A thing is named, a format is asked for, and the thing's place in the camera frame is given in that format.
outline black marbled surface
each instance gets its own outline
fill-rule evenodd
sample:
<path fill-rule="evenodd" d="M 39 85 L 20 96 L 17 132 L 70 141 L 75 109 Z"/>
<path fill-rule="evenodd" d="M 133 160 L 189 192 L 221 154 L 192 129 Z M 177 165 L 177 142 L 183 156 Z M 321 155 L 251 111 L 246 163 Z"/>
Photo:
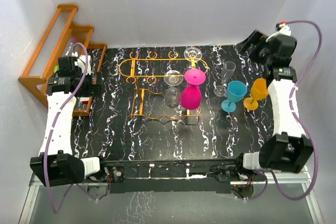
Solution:
<path fill-rule="evenodd" d="M 202 92 L 201 118 L 180 120 L 179 122 L 143 121 L 130 118 L 134 96 L 134 84 L 126 83 L 119 74 L 118 66 L 129 59 L 130 52 L 138 51 L 140 58 L 148 57 L 155 51 L 158 58 L 168 58 L 170 51 L 177 51 L 183 57 L 186 47 L 166 48 L 120 48 L 108 49 L 102 65 L 103 94 L 96 97 L 91 106 L 90 116 L 75 117 L 72 122 L 71 144 L 76 157 L 102 155 L 106 160 L 156 160 L 156 159 L 202 159 L 236 157 L 241 152 L 259 150 L 272 134 L 273 121 L 270 99 L 260 101 L 255 112 L 247 112 L 243 101 L 237 103 L 237 110 L 228 114 L 221 109 L 221 102 L 214 94 L 214 87 L 220 84 L 224 61 L 233 61 L 236 71 L 232 80 L 247 84 L 261 77 L 261 68 L 251 62 L 247 55 L 238 55 L 234 46 L 198 47 L 203 53 L 209 70 L 206 81 L 200 86 Z M 94 58 L 99 51 L 91 53 Z M 123 72 L 129 73 L 130 64 L 123 65 Z M 183 72 L 186 61 L 146 62 L 136 66 L 138 74 L 165 74 L 169 70 Z M 140 78 L 142 87 L 161 92 L 169 86 L 163 78 L 155 84 L 148 84 Z M 147 95 L 144 113 L 150 116 L 169 116 L 183 113 L 182 107 L 176 110 L 163 105 L 163 97 Z"/>

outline orange plastic wine glass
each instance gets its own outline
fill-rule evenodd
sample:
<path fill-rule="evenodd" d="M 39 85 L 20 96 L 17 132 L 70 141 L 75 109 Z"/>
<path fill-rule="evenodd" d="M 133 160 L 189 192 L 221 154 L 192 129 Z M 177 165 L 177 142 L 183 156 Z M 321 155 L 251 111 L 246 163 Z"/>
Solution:
<path fill-rule="evenodd" d="M 244 107 L 248 110 L 256 110 L 259 106 L 257 101 L 260 101 L 268 95 L 266 79 L 257 79 L 251 88 L 251 97 L 244 100 Z"/>

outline white wall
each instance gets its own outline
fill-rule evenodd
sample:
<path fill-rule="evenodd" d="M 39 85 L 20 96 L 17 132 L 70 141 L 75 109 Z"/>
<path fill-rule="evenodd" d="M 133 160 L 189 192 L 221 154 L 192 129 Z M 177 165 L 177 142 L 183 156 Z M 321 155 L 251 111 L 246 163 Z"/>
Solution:
<path fill-rule="evenodd" d="M 51 0 L 1 0 L 0 222 L 17 223 L 28 192 L 30 157 L 43 141 L 46 109 L 18 82 L 55 12 Z"/>
<path fill-rule="evenodd" d="M 233 44 L 268 31 L 285 0 L 52 0 L 79 6 L 109 47 Z"/>
<path fill-rule="evenodd" d="M 336 213 L 336 31 L 335 0 L 287 0 L 278 20 L 310 19 L 318 23 L 323 33 L 319 57 L 302 81 L 297 93 L 300 117 L 310 128 L 319 150 L 319 176 L 314 188 L 326 223 L 335 223 Z M 298 75 L 306 68 L 318 43 L 314 28 L 291 25 L 292 35 L 298 40 L 292 66 Z M 312 173 L 312 160 L 309 162 Z"/>

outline blue plastic wine glass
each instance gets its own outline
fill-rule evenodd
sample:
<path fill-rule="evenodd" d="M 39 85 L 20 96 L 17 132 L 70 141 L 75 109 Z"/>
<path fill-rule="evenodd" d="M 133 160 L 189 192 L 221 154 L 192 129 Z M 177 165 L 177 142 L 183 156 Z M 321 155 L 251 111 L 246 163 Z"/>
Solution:
<path fill-rule="evenodd" d="M 226 98 L 222 102 L 222 109 L 225 112 L 234 112 L 237 108 L 236 102 L 239 102 L 247 93 L 247 87 L 241 81 L 232 81 L 227 86 Z"/>

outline wire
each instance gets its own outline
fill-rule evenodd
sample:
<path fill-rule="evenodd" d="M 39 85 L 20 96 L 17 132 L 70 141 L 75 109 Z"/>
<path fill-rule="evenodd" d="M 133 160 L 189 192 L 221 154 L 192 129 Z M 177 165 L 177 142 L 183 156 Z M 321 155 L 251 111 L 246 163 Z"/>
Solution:
<path fill-rule="evenodd" d="M 97 179 L 96 179 L 95 177 L 93 177 L 93 176 L 90 176 L 89 178 L 90 178 L 90 180 L 93 180 L 93 181 L 96 181 L 96 182 L 104 182 L 108 177 L 109 177 L 109 174 L 106 175 L 106 177 L 105 177 L 104 179 L 102 179 L 102 180 L 97 180 Z"/>
<path fill-rule="evenodd" d="M 108 196 L 110 193 L 110 188 L 111 188 L 111 183 L 112 183 L 112 174 L 108 174 L 107 177 L 110 177 L 109 180 L 107 181 L 107 192 L 101 196 L 98 200 L 101 200 L 103 197 Z"/>
<path fill-rule="evenodd" d="M 254 175 L 250 176 L 250 178 L 248 179 L 248 182 L 247 182 L 246 186 L 250 186 L 252 184 L 253 179 L 254 179 Z"/>
<path fill-rule="evenodd" d="M 303 71 L 303 74 L 301 75 L 300 79 L 295 83 L 295 85 L 293 86 L 293 88 L 291 89 L 290 94 L 289 94 L 289 107 L 292 110 L 292 115 L 294 116 L 294 118 L 296 119 L 296 121 L 301 124 L 302 128 L 307 133 L 307 135 L 308 135 L 308 137 L 309 137 L 309 139 L 311 141 L 311 144 L 313 146 L 313 150 L 314 150 L 314 170 L 313 170 L 313 176 L 312 176 L 312 179 L 311 179 L 311 183 L 310 183 L 309 187 L 307 188 L 307 190 L 302 195 L 296 196 L 296 197 L 289 196 L 289 195 L 287 195 L 285 193 L 285 191 L 279 185 L 279 181 L 278 181 L 275 173 L 273 171 L 271 171 L 272 176 L 273 176 L 274 181 L 275 181 L 275 184 L 278 187 L 280 193 L 282 195 L 284 195 L 286 198 L 291 199 L 291 200 L 299 200 L 299 199 L 305 198 L 305 196 L 308 195 L 312 191 L 312 189 L 313 189 L 313 187 L 315 185 L 316 179 L 317 179 L 317 174 L 318 174 L 318 169 L 319 169 L 319 155 L 318 155 L 317 145 L 316 145 L 316 142 L 315 142 L 315 140 L 314 140 L 311 132 L 308 130 L 308 127 L 299 119 L 299 116 L 294 111 L 294 107 L 293 107 L 291 98 L 293 97 L 293 95 L 295 93 L 295 90 L 297 89 L 298 85 L 303 80 L 303 78 L 305 77 L 306 73 L 308 72 L 308 70 L 313 65 L 314 61 L 316 60 L 316 57 L 319 54 L 320 49 L 321 49 L 321 45 L 322 45 L 322 32 L 321 32 L 320 27 L 315 22 L 312 22 L 312 21 L 309 21 L 309 20 L 294 20 L 294 21 L 287 22 L 287 24 L 295 24 L 295 23 L 306 23 L 306 24 L 312 25 L 316 29 L 316 31 L 317 31 L 317 33 L 319 35 L 319 43 L 318 43 L 318 46 L 317 46 L 317 49 L 315 51 L 315 54 L 314 54 L 313 58 L 310 60 L 308 66 Z"/>
<path fill-rule="evenodd" d="M 267 176 L 265 175 L 264 171 L 255 170 L 254 172 L 263 175 L 263 177 L 265 178 L 265 185 L 264 185 L 264 187 L 263 187 L 263 189 L 261 190 L 260 193 L 258 193 L 256 196 L 252 196 L 250 198 L 247 198 L 248 200 L 256 199 L 256 198 L 260 197 L 265 192 L 265 190 L 267 188 L 267 185 L 268 185 L 268 179 L 267 179 Z M 227 196 L 225 194 L 216 194 L 216 195 L 219 195 L 219 196 L 222 196 L 222 197 L 231 198 L 231 199 L 236 199 L 236 197 Z"/>
<path fill-rule="evenodd" d="M 45 183 L 46 183 L 46 188 L 47 188 L 47 191 L 48 191 L 48 195 L 49 195 L 49 198 L 50 198 L 50 204 L 51 204 L 51 208 L 53 210 L 53 212 L 55 214 L 57 214 L 62 205 L 63 205 L 63 202 L 64 202 L 64 199 L 65 197 L 68 195 L 70 189 L 72 188 L 73 185 L 70 185 L 67 190 L 65 191 L 63 197 L 62 197 L 62 200 L 58 206 L 58 208 L 55 207 L 55 201 L 54 201 L 54 196 L 51 192 L 51 188 L 50 188 L 50 182 L 49 182 L 49 176 L 48 176 L 48 150 L 49 150 L 49 146 L 50 146 L 50 142 L 51 142 L 51 137 L 53 135 L 53 132 L 54 132 L 54 127 L 56 125 L 56 122 L 57 122 L 57 119 L 59 117 L 59 115 L 61 114 L 61 111 L 62 109 L 65 107 L 65 105 L 75 96 L 75 94 L 78 92 L 79 88 L 81 87 L 81 85 L 83 84 L 84 82 L 84 79 L 85 79 L 85 75 L 88 71 L 88 61 L 89 61 L 89 57 L 88 57 L 88 52 L 85 48 L 85 46 L 82 44 L 82 43 L 76 43 L 73 45 L 72 47 L 72 50 L 75 46 L 81 46 L 85 52 L 85 57 L 86 57 L 86 62 L 85 62 L 85 67 L 84 67 L 84 71 L 83 71 L 83 74 L 82 74 L 82 77 L 80 78 L 80 81 L 78 83 L 78 85 L 76 86 L 75 90 L 73 91 L 73 93 L 65 100 L 65 102 L 61 105 L 61 107 L 59 108 L 59 111 L 56 113 L 55 115 L 55 118 L 53 120 L 53 123 L 51 124 L 51 130 L 49 132 L 49 135 L 48 135 L 48 139 L 47 139 L 47 143 L 46 143 L 46 149 L 44 151 L 44 156 L 43 156 L 43 171 L 44 171 L 44 180 L 45 180 Z M 76 184 L 81 190 L 83 190 L 90 198 L 94 199 L 94 200 L 97 200 L 97 198 L 91 194 L 89 194 L 84 188 L 82 188 L 79 184 Z"/>
<path fill-rule="evenodd" d="M 239 196 L 241 196 L 241 198 L 242 198 L 242 199 L 244 199 L 244 196 L 243 196 L 243 195 L 241 195 L 241 194 L 240 194 L 240 192 L 238 192 L 236 189 L 233 189 L 233 188 L 231 188 L 231 190 L 232 190 L 232 191 L 235 191 L 236 193 L 238 193 L 238 194 L 239 194 Z"/>

